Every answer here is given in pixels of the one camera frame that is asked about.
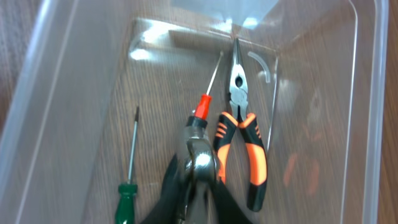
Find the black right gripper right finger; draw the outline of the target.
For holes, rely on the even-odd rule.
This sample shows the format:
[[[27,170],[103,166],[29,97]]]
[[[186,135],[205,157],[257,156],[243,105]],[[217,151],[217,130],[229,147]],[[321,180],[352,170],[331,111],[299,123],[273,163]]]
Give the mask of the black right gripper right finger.
[[[222,181],[216,181],[211,191],[219,224],[252,224]]]

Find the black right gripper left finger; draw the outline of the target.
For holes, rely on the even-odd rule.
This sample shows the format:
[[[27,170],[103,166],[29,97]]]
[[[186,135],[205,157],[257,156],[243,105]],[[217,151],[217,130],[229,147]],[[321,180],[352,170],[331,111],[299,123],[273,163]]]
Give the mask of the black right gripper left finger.
[[[160,198],[141,224],[177,223],[177,207],[180,205],[187,185],[178,165],[175,154],[165,172]]]

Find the green handled screwdriver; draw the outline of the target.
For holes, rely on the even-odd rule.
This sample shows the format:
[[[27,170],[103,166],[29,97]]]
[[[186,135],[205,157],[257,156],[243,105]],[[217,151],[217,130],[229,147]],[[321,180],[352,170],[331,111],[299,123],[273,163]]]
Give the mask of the green handled screwdriver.
[[[133,182],[133,167],[134,167],[134,153],[137,141],[137,129],[139,124],[139,106],[136,107],[134,117],[134,129],[131,142],[131,154],[129,159],[129,170],[127,181],[122,182],[118,186],[119,202],[115,212],[116,224],[134,224],[135,211],[134,211],[134,197],[137,194],[137,184]]]

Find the silver combination wrench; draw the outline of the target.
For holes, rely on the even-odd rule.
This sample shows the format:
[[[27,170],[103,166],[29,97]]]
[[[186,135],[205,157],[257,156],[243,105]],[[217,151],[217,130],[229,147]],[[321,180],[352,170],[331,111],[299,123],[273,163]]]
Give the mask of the silver combination wrench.
[[[177,151],[182,198],[177,207],[180,223],[207,223],[209,192],[218,175],[218,160],[206,131],[187,128]]]

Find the orange black needle-nose pliers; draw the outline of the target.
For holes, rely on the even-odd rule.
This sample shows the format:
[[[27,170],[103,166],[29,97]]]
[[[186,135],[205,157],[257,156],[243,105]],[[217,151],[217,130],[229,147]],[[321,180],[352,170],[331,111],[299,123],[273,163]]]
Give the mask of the orange black needle-nose pliers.
[[[266,150],[254,113],[248,113],[248,83],[244,71],[239,39],[234,39],[231,70],[228,81],[229,111],[220,114],[213,147],[220,160],[219,177],[226,182],[226,163],[236,130],[240,130],[245,142],[250,165],[248,209],[262,209],[266,194],[268,167]]]

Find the black red handled screwdriver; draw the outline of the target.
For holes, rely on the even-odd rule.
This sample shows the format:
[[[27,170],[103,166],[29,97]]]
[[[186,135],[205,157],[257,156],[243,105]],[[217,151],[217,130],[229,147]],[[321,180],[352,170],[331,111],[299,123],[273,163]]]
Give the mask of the black red handled screwdriver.
[[[206,91],[206,93],[202,94],[200,102],[198,103],[193,115],[188,117],[186,127],[193,126],[193,127],[199,127],[199,128],[206,128],[206,126],[207,126],[206,119],[207,119],[210,104],[212,101],[210,92],[211,92],[211,88],[213,86],[218,68],[220,66],[221,59],[223,58],[223,55],[224,55],[224,53],[223,53],[223,51],[221,51],[218,61],[216,63],[216,67],[211,76],[210,84],[208,85],[207,91]]]

